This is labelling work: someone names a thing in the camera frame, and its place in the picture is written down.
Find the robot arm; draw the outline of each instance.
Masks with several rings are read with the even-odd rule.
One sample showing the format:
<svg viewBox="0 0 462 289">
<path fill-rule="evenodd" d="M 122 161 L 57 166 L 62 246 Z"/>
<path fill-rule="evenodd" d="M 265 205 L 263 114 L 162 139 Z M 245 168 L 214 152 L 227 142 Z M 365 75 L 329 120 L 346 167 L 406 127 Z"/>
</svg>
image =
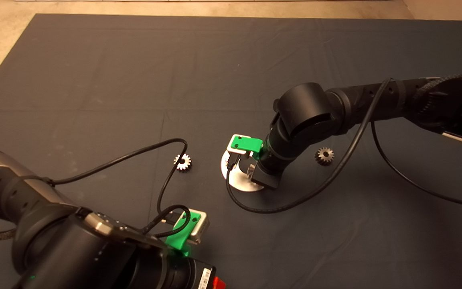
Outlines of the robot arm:
<svg viewBox="0 0 462 289">
<path fill-rule="evenodd" d="M 274 101 L 276 115 L 251 180 L 277 188 L 284 169 L 308 146 L 361 123 L 380 85 L 324 91 L 319 84 L 303 83 L 288 90 Z M 396 117 L 462 141 L 462 75 L 391 81 L 371 121 Z"/>
<path fill-rule="evenodd" d="M 45 181 L 0 152 L 0 218 L 16 225 L 15 289 L 225 287 L 212 265 L 75 205 Z"/>
</svg>

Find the barcode label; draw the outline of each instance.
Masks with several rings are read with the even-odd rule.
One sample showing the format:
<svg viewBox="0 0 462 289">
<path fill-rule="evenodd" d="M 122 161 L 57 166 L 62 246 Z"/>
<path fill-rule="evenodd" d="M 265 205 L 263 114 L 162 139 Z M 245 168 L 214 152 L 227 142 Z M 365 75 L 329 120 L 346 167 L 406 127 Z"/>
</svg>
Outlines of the barcode label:
<svg viewBox="0 0 462 289">
<path fill-rule="evenodd" d="M 211 269 L 205 268 L 202 271 L 201 281 L 199 282 L 198 289 L 207 289 L 210 275 Z"/>
</svg>

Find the gear teeth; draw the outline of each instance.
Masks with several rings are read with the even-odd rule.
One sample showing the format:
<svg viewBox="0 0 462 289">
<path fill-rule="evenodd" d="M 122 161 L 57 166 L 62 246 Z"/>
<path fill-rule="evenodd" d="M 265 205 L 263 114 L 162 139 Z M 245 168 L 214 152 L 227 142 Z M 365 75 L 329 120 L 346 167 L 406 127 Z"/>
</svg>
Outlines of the gear teeth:
<svg viewBox="0 0 462 289">
<path fill-rule="evenodd" d="M 178 161 L 180 155 L 177 155 L 175 158 L 174 158 L 174 165 L 176 164 L 176 162 Z M 184 163 L 178 163 L 178 166 L 176 167 L 176 169 L 180 172 L 187 172 L 191 167 L 192 167 L 192 159 L 189 155 L 187 154 L 183 154 L 183 157 L 182 159 L 185 161 Z"/>
<path fill-rule="evenodd" d="M 319 148 L 319 150 L 315 153 L 315 160 L 322 166 L 330 165 L 333 159 L 334 152 L 330 148 Z"/>
</svg>

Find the gray fabric surface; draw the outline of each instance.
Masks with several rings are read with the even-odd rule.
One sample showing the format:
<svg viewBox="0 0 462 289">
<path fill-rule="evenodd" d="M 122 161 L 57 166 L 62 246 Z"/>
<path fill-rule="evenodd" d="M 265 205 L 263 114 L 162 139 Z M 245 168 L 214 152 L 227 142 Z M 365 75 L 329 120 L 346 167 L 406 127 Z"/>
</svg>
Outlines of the gray fabric surface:
<svg viewBox="0 0 462 289">
<path fill-rule="evenodd" d="M 0 150 L 60 178 L 187 139 L 194 167 L 174 176 L 163 205 L 209 214 L 193 256 L 215 265 L 230 289 L 462 288 L 462 206 L 396 176 L 370 132 L 324 193 L 274 216 L 238 208 L 219 167 L 232 134 L 267 134 L 272 101 L 292 86 L 453 73 L 462 73 L 462 22 L 37 15 L 0 67 Z M 313 153 L 327 146 L 339 159 L 355 129 L 310 147 L 276 192 L 239 198 L 274 206 L 306 194 L 334 167 L 317 165 Z M 401 170 L 462 199 L 461 143 L 403 119 L 378 130 Z M 180 150 L 154 151 L 59 189 L 144 225 Z M 0 242 L 0 288 L 18 277 L 10 247 Z"/>
</svg>

